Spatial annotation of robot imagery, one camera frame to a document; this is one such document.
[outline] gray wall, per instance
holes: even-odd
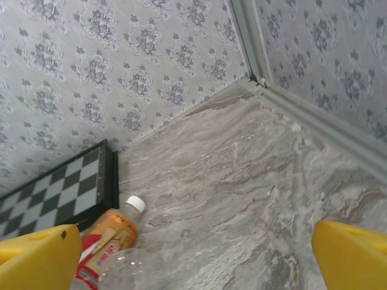
[[[0,2],[0,193],[123,150],[246,69],[223,1]]]
[[[255,1],[275,82],[387,143],[387,1]]]

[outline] chessboard frame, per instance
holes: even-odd
[[[59,164],[55,168],[43,173],[37,178],[25,183],[10,193],[2,196],[0,202],[7,199],[9,196],[31,186],[37,181],[45,178],[46,176],[53,174],[58,169],[67,166],[69,163],[83,157],[84,155],[100,148],[100,164],[99,164],[99,180],[97,183],[97,191],[101,194],[100,201],[89,209],[73,216],[67,221],[61,224],[75,224],[78,226],[79,231],[84,231],[89,228],[105,211],[110,208],[119,208],[119,174],[118,174],[118,152],[112,151],[108,147],[108,140],[103,141],[91,146],[90,148],[82,151],[76,156],[66,160]]]

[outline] yellow plastic part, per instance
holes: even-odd
[[[387,234],[319,221],[312,247],[328,290],[387,289]]]
[[[69,290],[81,252],[75,225],[0,242],[0,289]]]

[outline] gray baseboard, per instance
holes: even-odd
[[[387,145],[277,85],[242,85],[257,98],[288,115],[339,150],[351,155],[365,170],[387,184]]]

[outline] marble floor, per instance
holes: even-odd
[[[238,86],[122,153],[120,190],[158,289],[325,289],[318,220],[387,230],[383,184]]]

